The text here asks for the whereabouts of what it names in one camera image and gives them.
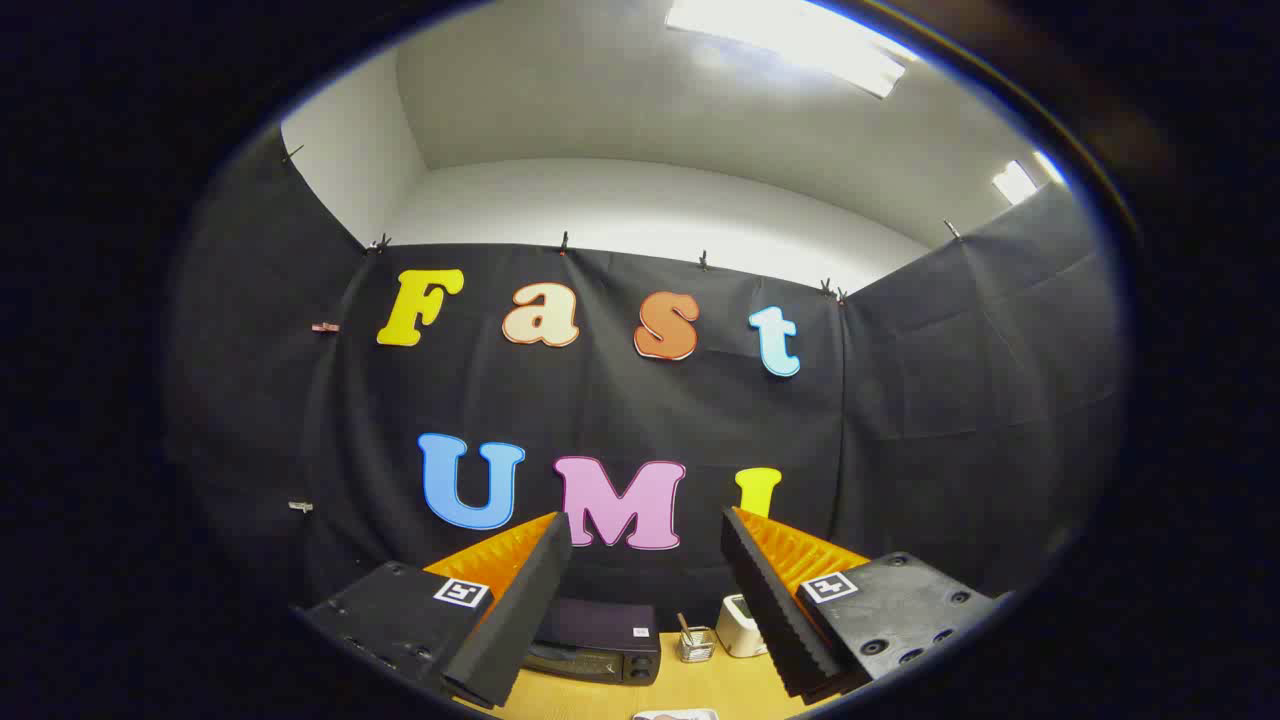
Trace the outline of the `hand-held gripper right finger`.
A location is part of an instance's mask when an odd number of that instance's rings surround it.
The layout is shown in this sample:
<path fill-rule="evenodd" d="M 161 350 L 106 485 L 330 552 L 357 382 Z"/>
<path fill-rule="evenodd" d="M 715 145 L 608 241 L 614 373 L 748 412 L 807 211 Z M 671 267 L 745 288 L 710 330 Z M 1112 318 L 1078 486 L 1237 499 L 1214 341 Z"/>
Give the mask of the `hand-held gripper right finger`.
<path fill-rule="evenodd" d="M 977 629 L 1001 605 L 906 552 L 863 557 L 741 507 L 721 551 L 785 691 L 847 694 Z"/>

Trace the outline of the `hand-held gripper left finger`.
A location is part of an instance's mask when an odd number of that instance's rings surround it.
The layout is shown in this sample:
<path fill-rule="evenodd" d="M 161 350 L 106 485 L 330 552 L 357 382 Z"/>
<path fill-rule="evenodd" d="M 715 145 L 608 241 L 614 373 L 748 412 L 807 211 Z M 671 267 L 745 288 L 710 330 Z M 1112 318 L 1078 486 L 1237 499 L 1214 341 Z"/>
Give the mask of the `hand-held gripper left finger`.
<path fill-rule="evenodd" d="M 297 618 L 417 696 L 484 708 L 509 698 L 572 551 L 548 512 L 426 568 L 388 561 Z"/>

